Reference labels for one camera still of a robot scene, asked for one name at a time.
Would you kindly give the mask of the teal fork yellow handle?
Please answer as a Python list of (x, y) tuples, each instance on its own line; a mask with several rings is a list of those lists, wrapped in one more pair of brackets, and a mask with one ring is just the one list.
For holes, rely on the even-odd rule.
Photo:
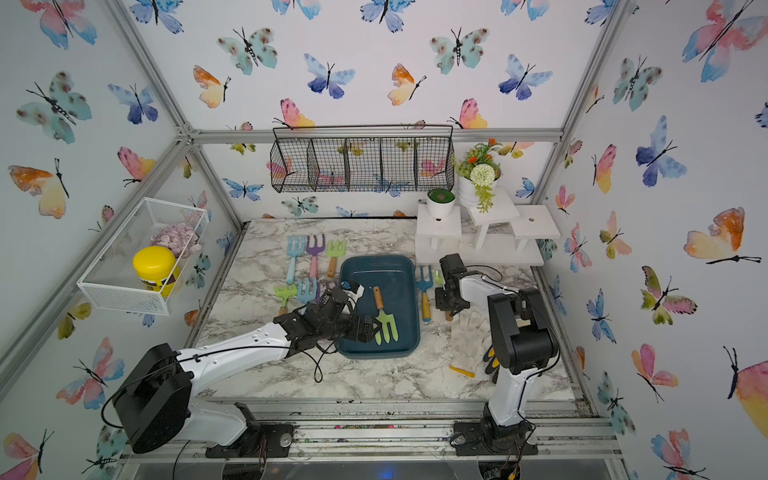
[(431, 266), (419, 265), (416, 269), (416, 287), (421, 295), (422, 321), (429, 323), (432, 320), (432, 309), (428, 292), (433, 287), (433, 271)]

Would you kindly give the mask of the light blue rake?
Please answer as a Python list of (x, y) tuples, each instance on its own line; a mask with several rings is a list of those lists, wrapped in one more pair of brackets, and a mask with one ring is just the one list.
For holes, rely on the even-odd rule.
[(318, 291), (317, 279), (314, 277), (304, 278), (297, 281), (297, 301), (301, 304), (312, 303), (316, 301)]

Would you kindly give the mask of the teal plastic storage box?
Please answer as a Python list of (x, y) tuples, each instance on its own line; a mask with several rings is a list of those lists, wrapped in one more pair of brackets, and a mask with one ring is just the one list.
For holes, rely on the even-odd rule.
[(355, 360), (411, 355), (421, 339), (413, 262), (393, 254), (351, 257), (343, 262), (340, 279), (365, 288), (357, 312), (381, 320), (382, 332), (366, 343), (340, 340), (339, 352)]

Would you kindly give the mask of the green wide fork wooden handle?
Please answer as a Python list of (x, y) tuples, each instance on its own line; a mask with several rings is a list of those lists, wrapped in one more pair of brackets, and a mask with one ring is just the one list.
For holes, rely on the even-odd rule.
[(346, 254), (346, 240), (329, 241), (326, 248), (326, 257), (329, 259), (327, 278), (333, 279), (336, 276), (337, 265), (340, 258)]

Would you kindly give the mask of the purple rake pink handle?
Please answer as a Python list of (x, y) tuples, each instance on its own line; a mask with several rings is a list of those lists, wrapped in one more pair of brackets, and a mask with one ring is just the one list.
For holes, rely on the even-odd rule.
[(326, 237), (324, 234), (306, 237), (306, 252), (310, 256), (309, 277), (311, 279), (318, 278), (318, 257), (325, 249)]

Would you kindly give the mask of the green rake wooden handle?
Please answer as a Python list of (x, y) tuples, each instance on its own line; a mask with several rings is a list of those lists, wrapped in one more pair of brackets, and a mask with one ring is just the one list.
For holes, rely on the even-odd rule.
[(434, 271), (433, 282), (435, 286), (435, 306), (444, 314), (445, 320), (451, 322), (453, 320), (452, 309), (446, 297), (445, 279), (440, 271)]

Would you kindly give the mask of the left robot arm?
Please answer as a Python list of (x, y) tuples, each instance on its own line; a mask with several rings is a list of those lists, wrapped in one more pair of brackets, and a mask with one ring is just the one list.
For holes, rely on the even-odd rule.
[(183, 441), (207, 444), (209, 458), (286, 456), (291, 426), (265, 425), (242, 402), (225, 405), (199, 394), (247, 369), (307, 353), (321, 341), (373, 341), (383, 326), (357, 313), (364, 294), (356, 283), (334, 287), (319, 303), (286, 311), (228, 340), (182, 350), (167, 343), (149, 349), (110, 399), (132, 452), (147, 454)]

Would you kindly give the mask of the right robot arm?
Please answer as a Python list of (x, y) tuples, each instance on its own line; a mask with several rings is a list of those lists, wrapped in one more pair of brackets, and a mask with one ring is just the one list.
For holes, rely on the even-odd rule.
[(457, 253), (440, 260), (439, 310), (452, 318), (451, 371), (473, 378), (489, 366), (494, 390), (476, 422), (457, 422), (449, 444), (460, 456), (534, 454), (525, 405), (535, 381), (559, 357), (550, 315), (536, 288), (513, 289), (467, 268)]

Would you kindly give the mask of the yellow black work glove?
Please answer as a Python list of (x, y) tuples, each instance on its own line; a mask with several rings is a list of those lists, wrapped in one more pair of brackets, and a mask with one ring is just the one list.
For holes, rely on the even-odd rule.
[(486, 372), (490, 360), (486, 358), (492, 346), (490, 321), (476, 308), (464, 310), (453, 317), (451, 323), (449, 365), (469, 370), (476, 377), (465, 379), (490, 381), (492, 373)]

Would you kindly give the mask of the yellow marker on table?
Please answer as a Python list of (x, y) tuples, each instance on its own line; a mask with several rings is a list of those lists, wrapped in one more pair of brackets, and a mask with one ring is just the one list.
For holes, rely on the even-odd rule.
[(462, 369), (462, 368), (459, 368), (459, 367), (455, 367), (453, 365), (449, 365), (449, 369), (451, 371), (455, 372), (455, 373), (458, 373), (458, 374), (463, 375), (463, 376), (468, 377), (468, 378), (473, 378), (474, 379), (476, 377), (474, 372), (469, 371), (469, 370), (465, 370), (465, 369)]

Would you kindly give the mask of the small white pot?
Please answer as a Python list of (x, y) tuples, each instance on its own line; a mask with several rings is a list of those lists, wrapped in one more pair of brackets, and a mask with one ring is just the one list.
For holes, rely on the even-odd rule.
[(427, 193), (427, 210), (436, 221), (447, 218), (453, 211), (454, 204), (455, 195), (448, 189), (433, 188)]

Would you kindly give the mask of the white pot with flowers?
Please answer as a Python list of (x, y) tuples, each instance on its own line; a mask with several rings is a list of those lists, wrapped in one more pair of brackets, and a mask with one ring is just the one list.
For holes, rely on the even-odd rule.
[(493, 207), (495, 184), (501, 177), (501, 168), (495, 161), (500, 149), (500, 143), (490, 138), (475, 144), (455, 163), (459, 201), (463, 206), (481, 213), (488, 213)]

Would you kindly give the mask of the pink flower bundle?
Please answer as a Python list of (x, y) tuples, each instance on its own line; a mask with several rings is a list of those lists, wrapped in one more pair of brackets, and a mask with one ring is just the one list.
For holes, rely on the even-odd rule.
[(184, 223), (165, 227), (151, 238), (150, 245), (170, 250), (175, 258), (188, 258), (202, 250), (198, 234)]

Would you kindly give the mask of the yellow lidded jar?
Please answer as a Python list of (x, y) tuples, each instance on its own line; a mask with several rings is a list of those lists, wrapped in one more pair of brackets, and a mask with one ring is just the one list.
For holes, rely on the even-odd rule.
[(163, 298), (171, 295), (181, 275), (177, 258), (170, 250), (159, 246), (139, 250), (133, 257), (132, 265), (145, 288), (159, 292)]

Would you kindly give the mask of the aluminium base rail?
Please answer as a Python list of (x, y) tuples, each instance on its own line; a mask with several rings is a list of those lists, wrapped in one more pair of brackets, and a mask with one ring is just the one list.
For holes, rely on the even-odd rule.
[[(257, 420), (290, 424), (289, 461), (449, 460), (458, 422), (480, 419), (481, 400), (274, 400), (245, 399)], [(607, 419), (581, 400), (534, 400), (526, 417), (536, 430), (535, 459), (623, 458)]]

